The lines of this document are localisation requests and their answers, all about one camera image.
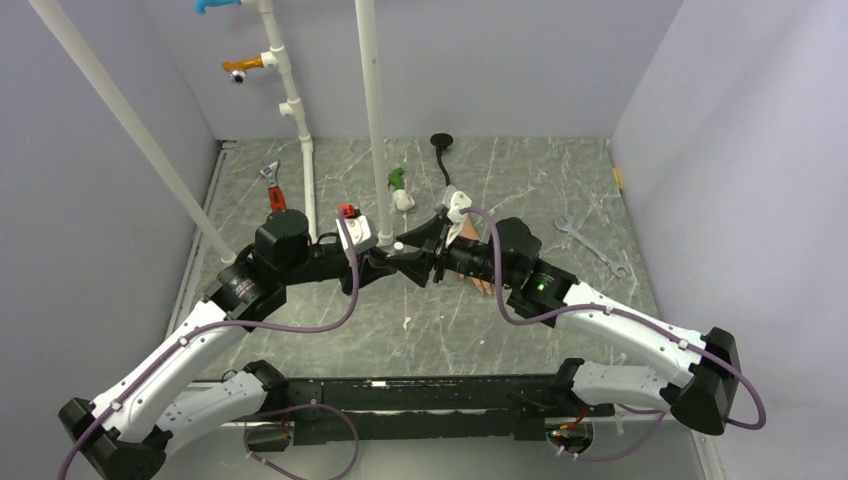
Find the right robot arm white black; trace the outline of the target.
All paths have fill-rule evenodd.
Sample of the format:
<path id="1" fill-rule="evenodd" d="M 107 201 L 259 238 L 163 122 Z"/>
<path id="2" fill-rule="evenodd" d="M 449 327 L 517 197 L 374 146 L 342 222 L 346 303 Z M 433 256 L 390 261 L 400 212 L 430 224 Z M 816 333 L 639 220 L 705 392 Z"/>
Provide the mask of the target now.
<path id="1" fill-rule="evenodd" d="M 668 412 L 692 430 L 718 436 L 731 425 L 741 381 L 735 338 L 646 316 L 595 290 L 540 256 L 541 241 L 520 219 L 494 225 L 487 242 L 448 238 L 446 214 L 399 236 L 403 253 L 386 262 L 421 287 L 453 271 L 507 294 L 501 312 L 513 324 L 542 323 L 592 336 L 639 360 L 600 365 L 569 358 L 550 387 L 553 406 L 574 415 L 595 405 L 620 404 Z"/>

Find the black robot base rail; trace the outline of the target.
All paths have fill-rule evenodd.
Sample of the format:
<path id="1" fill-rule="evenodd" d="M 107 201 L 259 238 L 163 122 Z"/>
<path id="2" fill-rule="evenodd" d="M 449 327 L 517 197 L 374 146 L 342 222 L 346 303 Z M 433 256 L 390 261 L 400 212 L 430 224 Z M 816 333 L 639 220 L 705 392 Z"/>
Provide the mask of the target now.
<path id="1" fill-rule="evenodd" d="M 289 378 L 249 421 L 282 422 L 296 446 L 352 440 L 508 437 L 543 441 L 562 424 L 590 426 L 588 406 L 555 374 Z"/>

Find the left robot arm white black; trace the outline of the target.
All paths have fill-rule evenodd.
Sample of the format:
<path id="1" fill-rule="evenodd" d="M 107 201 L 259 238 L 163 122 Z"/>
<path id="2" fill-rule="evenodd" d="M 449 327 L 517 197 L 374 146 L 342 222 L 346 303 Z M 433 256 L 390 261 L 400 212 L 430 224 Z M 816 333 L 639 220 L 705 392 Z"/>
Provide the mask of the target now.
<path id="1" fill-rule="evenodd" d="M 291 403 L 290 384 L 264 360 L 198 394 L 186 396 L 185 389 L 230 346 L 268 328 L 289 287 L 336 280 L 356 300 L 362 287 L 383 276 L 370 265 L 379 253 L 372 221 L 349 205 L 338 208 L 326 243 L 310 237 L 304 213 L 271 213 L 147 358 L 95 398 L 72 398 L 60 409 L 73 444 L 58 477 L 82 456 L 103 479 L 150 479 L 171 455 L 224 423 L 254 414 L 279 417 Z"/>

